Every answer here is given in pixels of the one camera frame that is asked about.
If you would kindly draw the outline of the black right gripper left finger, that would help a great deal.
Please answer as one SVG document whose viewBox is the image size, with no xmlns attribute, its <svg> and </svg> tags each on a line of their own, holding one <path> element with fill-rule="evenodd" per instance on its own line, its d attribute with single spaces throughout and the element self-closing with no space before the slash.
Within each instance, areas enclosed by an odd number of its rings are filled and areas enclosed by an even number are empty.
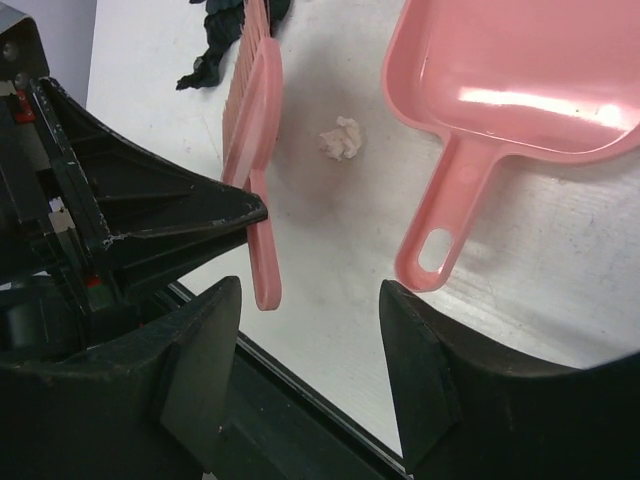
<svg viewBox="0 0 640 480">
<path fill-rule="evenodd" d="M 212 470 L 237 277 L 61 362 L 1 365 L 5 479 L 199 479 Z"/>
</svg>

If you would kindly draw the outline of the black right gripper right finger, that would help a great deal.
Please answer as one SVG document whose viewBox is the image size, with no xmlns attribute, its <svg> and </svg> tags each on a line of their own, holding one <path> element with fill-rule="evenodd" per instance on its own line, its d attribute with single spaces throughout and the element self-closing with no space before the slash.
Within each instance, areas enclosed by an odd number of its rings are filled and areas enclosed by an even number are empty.
<svg viewBox="0 0 640 480">
<path fill-rule="evenodd" d="M 635 479 L 639 357 L 545 361 L 438 312 L 395 281 L 380 328 L 403 464 L 416 479 Z"/>
</svg>

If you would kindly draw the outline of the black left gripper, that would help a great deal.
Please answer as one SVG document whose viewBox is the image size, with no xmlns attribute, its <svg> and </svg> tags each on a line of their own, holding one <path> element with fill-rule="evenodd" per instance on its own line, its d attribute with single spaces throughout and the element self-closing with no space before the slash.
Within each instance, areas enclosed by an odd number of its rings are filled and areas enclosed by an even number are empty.
<svg viewBox="0 0 640 480">
<path fill-rule="evenodd" d="M 257 195 L 132 143 L 57 80 L 2 81 L 2 349 L 120 337 L 124 288 L 161 288 L 266 217 Z"/>
</svg>

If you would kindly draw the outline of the pink hand brush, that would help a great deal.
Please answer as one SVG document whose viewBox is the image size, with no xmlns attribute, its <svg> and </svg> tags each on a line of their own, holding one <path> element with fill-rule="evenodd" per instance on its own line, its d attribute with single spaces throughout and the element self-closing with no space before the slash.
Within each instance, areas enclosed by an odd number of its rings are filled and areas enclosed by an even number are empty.
<svg viewBox="0 0 640 480">
<path fill-rule="evenodd" d="M 223 118 L 221 180 L 267 201 L 266 169 L 275 147 L 283 101 L 279 43 L 270 35 L 267 7 L 244 3 L 245 22 Z M 254 296 L 262 311 L 275 310 L 282 284 L 271 221 L 247 228 Z"/>
</svg>

